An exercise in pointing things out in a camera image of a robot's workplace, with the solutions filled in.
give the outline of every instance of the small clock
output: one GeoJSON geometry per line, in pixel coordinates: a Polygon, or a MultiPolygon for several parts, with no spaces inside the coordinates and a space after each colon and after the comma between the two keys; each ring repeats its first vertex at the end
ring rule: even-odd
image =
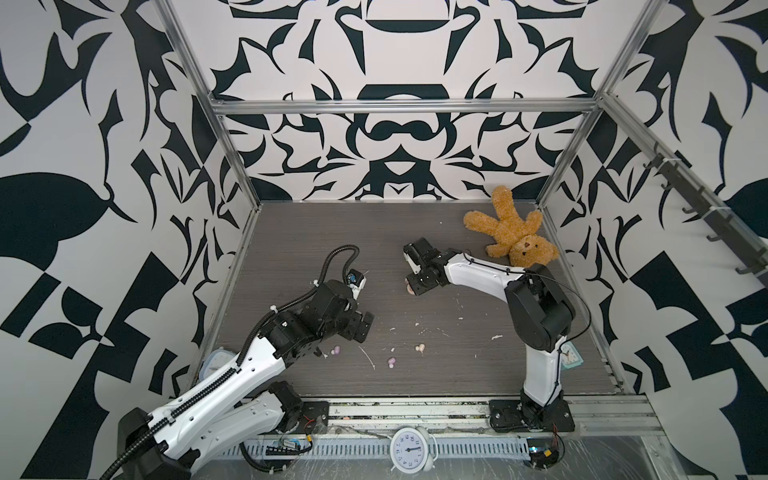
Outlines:
{"type": "Polygon", "coordinates": [[[429,433],[423,427],[405,427],[397,431],[389,445],[389,456],[392,463],[401,472],[416,473],[432,469],[437,459],[429,453],[429,433]]]}

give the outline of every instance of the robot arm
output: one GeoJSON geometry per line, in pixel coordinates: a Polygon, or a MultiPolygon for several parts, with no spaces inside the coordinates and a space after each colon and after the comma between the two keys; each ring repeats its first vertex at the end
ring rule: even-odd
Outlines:
{"type": "Polygon", "coordinates": [[[252,435],[291,430],[303,403],[286,382],[275,382],[253,401],[234,407],[326,337],[338,333],[365,341],[373,315],[357,311],[356,301],[365,277],[356,270],[346,273],[346,267],[344,273],[345,283],[328,280],[306,294],[312,299],[300,311],[278,310],[265,317],[246,341],[244,353],[178,399],[149,414],[134,409],[124,416],[118,424],[118,460],[102,479],[123,465],[129,480],[186,480],[252,435]]]}
{"type": "Polygon", "coordinates": [[[532,412],[522,421],[541,427],[546,416],[542,413],[561,408],[559,349],[571,330],[575,311],[549,270],[538,264],[526,270],[511,269],[455,249],[438,251],[424,238],[405,245],[403,255],[412,270],[406,280],[415,295],[438,285],[454,284],[480,290],[508,304],[515,332],[525,343],[521,397],[532,412]]]}

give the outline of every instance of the gray wooden floor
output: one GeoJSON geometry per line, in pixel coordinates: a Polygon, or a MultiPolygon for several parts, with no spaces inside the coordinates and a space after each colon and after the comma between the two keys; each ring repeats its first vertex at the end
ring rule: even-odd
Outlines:
{"type": "MultiPolygon", "coordinates": [[[[518,205],[523,216],[532,208],[518,205]]],[[[517,395],[525,380],[525,344],[515,334],[504,302],[463,286],[416,297],[404,285],[409,268],[402,247],[420,237],[441,250],[469,248],[488,259],[484,247],[492,238],[466,230],[462,223],[470,210],[493,214],[490,203],[263,205],[217,346],[238,352],[270,305],[305,293],[328,252],[354,243],[361,251],[353,267],[368,279],[359,309],[376,316],[368,339],[363,344],[339,336],[327,339],[320,348],[329,353],[338,345],[338,356],[305,356],[280,379],[291,382],[302,396],[517,395]],[[420,343],[426,345],[424,353],[414,349],[420,343]],[[392,369],[387,367],[390,357],[397,359],[392,369]]],[[[327,278],[341,280],[345,260],[346,254],[340,254],[327,278]]],[[[508,264],[506,259],[494,261],[508,264]]],[[[564,281],[558,264],[551,263],[550,269],[564,281]]],[[[583,328],[577,318],[572,331],[583,328]]],[[[612,393],[611,378],[591,337],[583,335],[575,343],[584,364],[563,372],[565,392],[612,393]]]]}

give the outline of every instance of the aluminum frame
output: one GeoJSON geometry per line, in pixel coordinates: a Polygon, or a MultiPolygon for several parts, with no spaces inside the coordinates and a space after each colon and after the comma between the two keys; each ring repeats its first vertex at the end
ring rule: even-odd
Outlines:
{"type": "MultiPolygon", "coordinates": [[[[549,214],[549,209],[547,207],[542,208],[541,215],[543,217],[545,232],[549,233],[549,237],[553,239],[552,243],[554,243],[559,251],[565,252],[563,246],[560,245],[560,239],[558,239],[557,236],[557,227],[554,225],[554,221],[549,214]]],[[[573,271],[571,263],[566,260],[565,256],[560,256],[556,261],[560,263],[563,272],[565,273],[565,278],[569,284],[572,285],[573,289],[576,290],[582,298],[586,299],[587,297],[584,295],[584,292],[579,287],[579,282],[576,280],[576,274],[573,271]]],[[[574,302],[574,304],[576,309],[578,309],[584,318],[584,321],[586,321],[587,312],[584,310],[585,305],[582,305],[581,302],[578,301],[574,302]]],[[[594,319],[592,325],[589,327],[589,334],[592,337],[592,341],[594,342],[595,346],[598,348],[598,352],[600,353],[601,357],[603,357],[603,359],[608,363],[608,366],[611,368],[611,375],[618,383],[617,388],[624,393],[633,395],[634,390],[627,382],[627,377],[624,374],[624,367],[621,366],[621,362],[619,362],[614,353],[611,351],[611,346],[608,345],[608,341],[605,339],[605,336],[598,330],[594,323],[594,319]]]]}
{"type": "Polygon", "coordinates": [[[599,110],[601,106],[599,99],[605,96],[606,93],[613,92],[616,85],[618,85],[624,77],[624,73],[629,68],[629,64],[642,48],[643,43],[645,43],[646,38],[648,38],[650,29],[654,26],[654,22],[668,2],[669,0],[648,0],[641,10],[637,20],[635,20],[634,25],[632,25],[629,35],[624,39],[624,43],[622,44],[621,49],[619,49],[618,55],[608,69],[608,73],[605,75],[603,83],[595,92],[594,98],[598,99],[598,106],[586,117],[582,118],[581,123],[576,127],[576,130],[571,136],[568,145],[566,145],[565,149],[560,154],[560,157],[555,161],[554,170],[545,182],[536,199],[539,207],[546,207],[547,203],[552,198],[552,195],[554,195],[554,192],[560,187],[560,180],[565,175],[565,171],[571,167],[571,164],[573,164],[578,149],[584,141],[587,140],[587,137],[592,132],[592,128],[594,128],[594,125],[600,118],[599,110]]]}
{"type": "Polygon", "coordinates": [[[449,98],[439,100],[213,100],[218,115],[591,111],[593,98],[449,98]]]}
{"type": "Polygon", "coordinates": [[[251,210],[250,215],[248,215],[248,220],[246,220],[245,226],[243,227],[243,236],[240,238],[240,244],[237,245],[237,252],[232,260],[232,265],[230,265],[230,269],[227,272],[227,278],[224,279],[224,288],[221,290],[216,312],[210,321],[208,331],[203,334],[203,343],[200,345],[197,358],[192,364],[195,366],[195,370],[193,375],[189,375],[190,378],[187,383],[187,388],[183,390],[184,392],[191,389],[197,382],[196,373],[200,371],[203,361],[214,350],[214,343],[219,337],[219,330],[224,323],[224,317],[227,315],[227,309],[230,306],[230,301],[232,300],[232,295],[235,291],[235,283],[237,283],[237,277],[240,276],[240,270],[243,268],[243,262],[248,254],[248,247],[253,239],[253,232],[256,230],[256,220],[258,220],[260,214],[261,209],[255,209],[251,210]]]}
{"type": "Polygon", "coordinates": [[[592,129],[597,124],[598,120],[600,120],[602,113],[603,111],[599,107],[595,107],[581,119],[581,122],[579,122],[579,125],[574,130],[571,138],[568,139],[568,144],[565,145],[565,149],[554,162],[552,173],[549,174],[547,181],[544,182],[544,186],[538,193],[536,203],[539,208],[546,208],[549,200],[554,195],[554,192],[558,191],[558,188],[560,188],[560,182],[565,176],[565,172],[567,172],[571,167],[571,164],[573,164],[579,148],[581,148],[581,145],[587,140],[587,137],[589,137],[592,129]]]}
{"type": "Polygon", "coordinates": [[[216,139],[221,142],[222,147],[224,148],[224,154],[227,157],[227,161],[230,163],[230,168],[237,177],[240,189],[245,193],[251,207],[253,209],[258,209],[261,204],[259,196],[256,193],[256,190],[253,189],[253,184],[246,174],[245,165],[240,158],[240,153],[237,152],[229,132],[223,125],[222,117],[217,116],[214,112],[213,106],[210,103],[210,91],[203,79],[200,66],[189,47],[190,42],[184,34],[184,30],[181,27],[181,23],[179,22],[173,5],[170,3],[170,0],[154,0],[154,4],[157,7],[160,22],[165,28],[165,35],[168,37],[170,46],[179,56],[181,66],[184,68],[184,72],[187,74],[187,78],[192,84],[192,90],[195,93],[195,96],[197,96],[197,100],[200,102],[200,107],[203,109],[205,118],[208,120],[211,129],[214,131],[216,139]]]}
{"type": "Polygon", "coordinates": [[[624,73],[629,70],[629,64],[632,59],[637,55],[640,49],[643,47],[651,28],[653,28],[656,19],[659,14],[664,10],[664,6],[669,3],[669,0],[648,0],[640,14],[635,20],[630,34],[624,40],[618,55],[608,69],[608,73],[603,79],[603,83],[598,88],[598,92],[595,98],[599,98],[602,94],[612,93],[616,88],[616,85],[624,78],[624,73]]]}
{"type": "Polygon", "coordinates": [[[600,101],[605,113],[610,115],[616,125],[637,145],[649,159],[660,155],[649,162],[659,173],[667,178],[670,188],[677,192],[692,206],[688,213],[696,211],[701,219],[707,222],[715,232],[710,241],[723,240],[736,257],[741,260],[746,269],[737,268],[739,274],[752,273],[764,286],[768,287],[768,252],[765,243],[743,222],[693,170],[672,152],[650,128],[646,127],[639,118],[615,94],[606,94],[600,101]]]}
{"type": "MultiPolygon", "coordinates": [[[[304,398],[328,402],[328,435],[363,435],[394,432],[403,425],[422,425],[446,436],[500,436],[490,426],[488,402],[518,396],[477,397],[342,397],[304,398]]],[[[645,395],[565,396],[580,436],[664,436],[645,395]]],[[[524,437],[550,436],[550,432],[518,432],[524,437]]]]}

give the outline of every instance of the teddy bear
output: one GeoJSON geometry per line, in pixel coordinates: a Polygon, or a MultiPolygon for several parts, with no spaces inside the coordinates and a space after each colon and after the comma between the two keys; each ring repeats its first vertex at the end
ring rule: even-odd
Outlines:
{"type": "Polygon", "coordinates": [[[528,268],[534,263],[546,265],[558,258],[558,249],[544,237],[536,235],[541,226],[541,212],[534,210],[523,220],[515,209],[512,191],[500,185],[491,195],[496,216],[472,211],[464,216],[465,227],[475,232],[486,233],[496,240],[485,251],[489,257],[500,258],[509,255],[512,266],[528,268]]]}

